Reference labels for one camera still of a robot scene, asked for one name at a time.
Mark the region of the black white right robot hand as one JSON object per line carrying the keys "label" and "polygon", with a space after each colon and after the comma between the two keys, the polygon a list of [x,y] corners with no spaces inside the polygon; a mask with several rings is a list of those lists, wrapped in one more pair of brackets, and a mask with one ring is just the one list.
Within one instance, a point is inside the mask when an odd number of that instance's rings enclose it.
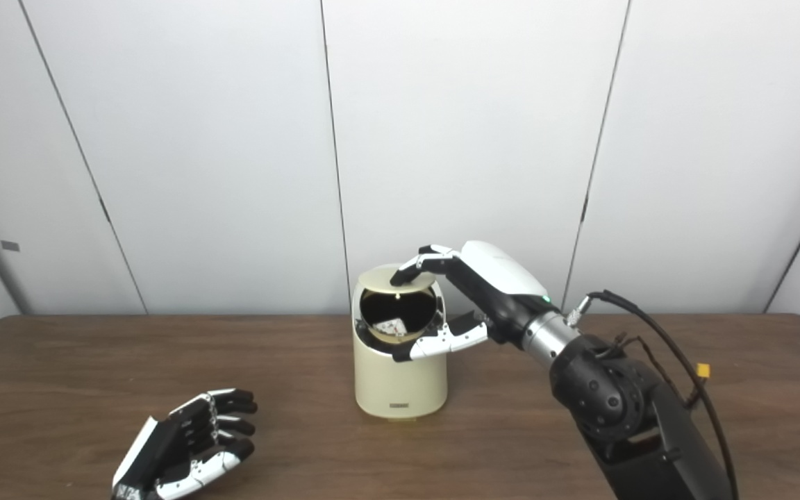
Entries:
{"label": "black white right robot hand", "polygon": [[461,250],[444,246],[419,248],[391,276],[394,288],[424,273],[443,275],[476,310],[432,327],[410,346],[392,355],[396,362],[422,360],[492,340],[523,346],[527,327],[539,317],[558,315],[547,291],[517,260],[492,244],[467,241]]}

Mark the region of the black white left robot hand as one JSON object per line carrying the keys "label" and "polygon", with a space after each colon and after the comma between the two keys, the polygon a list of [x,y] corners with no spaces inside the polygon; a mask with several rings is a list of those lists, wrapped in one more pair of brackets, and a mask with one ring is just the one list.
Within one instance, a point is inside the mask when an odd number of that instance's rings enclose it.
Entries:
{"label": "black white left robot hand", "polygon": [[202,392],[164,419],[148,417],[113,475],[112,499],[183,499],[254,453],[250,390]]}

